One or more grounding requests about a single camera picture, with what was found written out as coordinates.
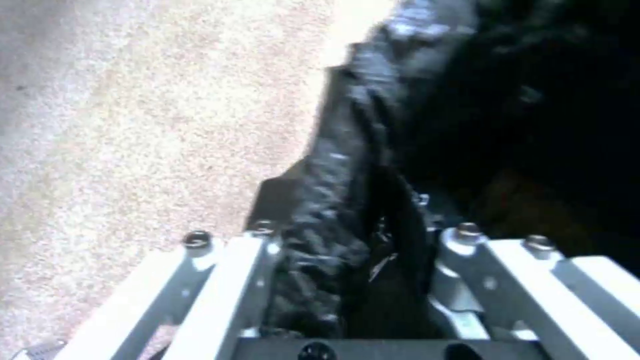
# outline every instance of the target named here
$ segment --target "bolt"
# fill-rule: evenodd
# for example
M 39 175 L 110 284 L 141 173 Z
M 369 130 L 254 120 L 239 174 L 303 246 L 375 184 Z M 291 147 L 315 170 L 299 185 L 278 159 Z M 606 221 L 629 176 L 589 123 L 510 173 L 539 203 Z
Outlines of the bolt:
M 249 231 L 257 236 L 268 236 L 273 233 L 274 228 L 275 226 L 271 221 L 258 220 L 249 228 Z
M 475 245 L 480 241 L 482 232 L 478 225 L 472 222 L 458 224 L 455 232 L 455 239 L 465 245 Z
M 211 250 L 211 234 L 203 230 L 191 231 L 182 239 L 182 246 L 192 258 L 199 258 Z
M 543 235 L 529 235 L 524 240 L 524 247 L 536 258 L 546 260 L 556 249 L 551 240 Z

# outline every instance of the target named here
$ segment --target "black fabric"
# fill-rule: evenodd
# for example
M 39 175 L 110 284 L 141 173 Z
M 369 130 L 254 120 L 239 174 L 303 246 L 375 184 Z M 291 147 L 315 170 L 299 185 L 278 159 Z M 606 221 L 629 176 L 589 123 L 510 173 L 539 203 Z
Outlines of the black fabric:
M 636 153 L 640 113 L 630 4 L 406 1 L 354 45 L 331 70 L 263 333 L 344 337 L 381 222 L 408 293 L 425 291 L 434 244 L 417 194 L 434 185 L 473 199 L 512 168 L 602 209 L 596 237 L 632 236 L 640 179 L 620 166 Z M 616 246 L 632 264 L 637 243 Z

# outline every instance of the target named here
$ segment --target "beige carpet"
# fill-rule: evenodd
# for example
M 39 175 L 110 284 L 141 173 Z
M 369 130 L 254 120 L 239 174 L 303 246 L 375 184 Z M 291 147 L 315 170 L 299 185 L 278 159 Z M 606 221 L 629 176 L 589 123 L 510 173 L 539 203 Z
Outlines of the beige carpet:
M 0 359 L 151 249 L 241 229 L 394 0 L 0 0 Z

